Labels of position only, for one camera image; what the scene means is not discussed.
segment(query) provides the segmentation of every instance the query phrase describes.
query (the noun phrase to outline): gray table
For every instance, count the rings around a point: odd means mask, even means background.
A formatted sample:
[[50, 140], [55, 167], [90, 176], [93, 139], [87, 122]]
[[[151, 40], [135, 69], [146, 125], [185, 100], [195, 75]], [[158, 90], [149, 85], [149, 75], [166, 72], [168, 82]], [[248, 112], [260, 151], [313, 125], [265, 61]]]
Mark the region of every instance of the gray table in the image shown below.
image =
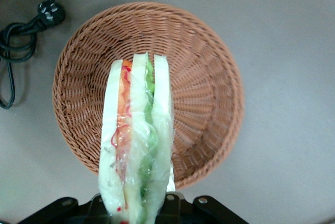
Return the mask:
[[[0, 0], [0, 27], [27, 22], [42, 0]], [[211, 175], [181, 190], [216, 197], [249, 223], [323, 223], [335, 216], [335, 0], [59, 0], [67, 20], [39, 34], [14, 66], [15, 106], [0, 111], [0, 219], [18, 222], [51, 201], [80, 204], [97, 177], [64, 142], [51, 88], [58, 56], [87, 19], [117, 4], [156, 1], [189, 10], [223, 38], [239, 65], [245, 118]], [[2, 95], [8, 96], [4, 65]]]

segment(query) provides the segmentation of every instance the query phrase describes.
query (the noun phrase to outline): power cord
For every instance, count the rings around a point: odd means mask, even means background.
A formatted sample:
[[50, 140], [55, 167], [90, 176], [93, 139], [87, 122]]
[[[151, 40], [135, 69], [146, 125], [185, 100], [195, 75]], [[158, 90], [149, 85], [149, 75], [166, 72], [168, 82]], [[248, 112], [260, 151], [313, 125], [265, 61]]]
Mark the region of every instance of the power cord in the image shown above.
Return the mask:
[[[4, 30], [0, 31], [0, 62], [4, 61], [7, 64], [8, 77], [10, 82], [10, 99], [7, 103], [0, 99], [0, 107], [9, 109], [15, 100], [15, 84], [12, 71], [12, 63], [22, 63], [27, 61], [34, 54], [37, 43], [37, 33], [52, 28], [65, 19], [65, 10], [62, 5], [55, 0], [46, 0], [38, 5], [38, 15], [30, 22], [12, 23]], [[11, 37], [30, 36], [30, 41], [20, 47], [9, 45]], [[28, 51], [21, 58], [12, 58], [11, 52]]]

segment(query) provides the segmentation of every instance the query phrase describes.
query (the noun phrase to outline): sandwich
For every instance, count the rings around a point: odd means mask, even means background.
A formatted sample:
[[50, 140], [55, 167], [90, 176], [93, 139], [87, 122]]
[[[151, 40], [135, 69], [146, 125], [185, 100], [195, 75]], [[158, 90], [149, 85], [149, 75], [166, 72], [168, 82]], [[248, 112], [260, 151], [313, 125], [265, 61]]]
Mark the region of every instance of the sandwich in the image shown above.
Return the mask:
[[154, 223], [168, 184], [174, 188], [172, 108], [166, 57], [154, 55], [154, 67], [148, 53], [112, 63], [98, 178], [112, 223]]

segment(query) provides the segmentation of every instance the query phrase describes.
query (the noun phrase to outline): woven basket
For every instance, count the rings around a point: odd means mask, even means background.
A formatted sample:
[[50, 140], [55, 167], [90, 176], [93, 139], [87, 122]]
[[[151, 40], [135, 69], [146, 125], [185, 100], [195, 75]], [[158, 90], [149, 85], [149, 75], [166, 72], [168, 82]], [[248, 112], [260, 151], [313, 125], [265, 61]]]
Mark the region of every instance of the woven basket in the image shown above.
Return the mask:
[[166, 4], [128, 3], [99, 13], [67, 42], [53, 104], [72, 152], [98, 173], [105, 87], [115, 59], [166, 55], [174, 99], [176, 188], [208, 175], [230, 152], [243, 117], [243, 91], [229, 50], [194, 15]]

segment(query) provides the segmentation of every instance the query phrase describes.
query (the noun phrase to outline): black clamp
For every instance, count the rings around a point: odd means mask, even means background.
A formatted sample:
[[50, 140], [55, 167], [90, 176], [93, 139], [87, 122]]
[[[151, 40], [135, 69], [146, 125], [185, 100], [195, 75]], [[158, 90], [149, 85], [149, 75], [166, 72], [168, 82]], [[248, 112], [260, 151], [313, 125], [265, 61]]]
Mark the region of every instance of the black clamp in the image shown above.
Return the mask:
[[[110, 224], [100, 194], [79, 206], [74, 198], [61, 198], [18, 224]], [[248, 224], [210, 196], [199, 196], [189, 203], [181, 193], [168, 193], [156, 217], [156, 224]]]

